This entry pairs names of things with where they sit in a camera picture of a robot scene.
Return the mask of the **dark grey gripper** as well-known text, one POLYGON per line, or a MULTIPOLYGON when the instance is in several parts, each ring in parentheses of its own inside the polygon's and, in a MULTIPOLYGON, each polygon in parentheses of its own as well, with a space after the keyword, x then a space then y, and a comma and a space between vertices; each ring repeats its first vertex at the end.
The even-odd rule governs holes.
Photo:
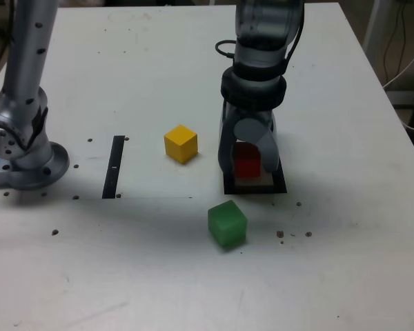
POLYGON ((245 118, 239 121, 237 113, 230 113, 228 115, 234 109, 235 106, 227 101, 223 102, 222 125, 218 147, 218 162, 221 171, 224 174, 233 172, 233 148, 237 139, 250 143, 259 150, 262 167, 266 172, 277 171, 279 167, 279 150, 275 137, 277 129, 273 111, 238 110, 238 114, 245 118))

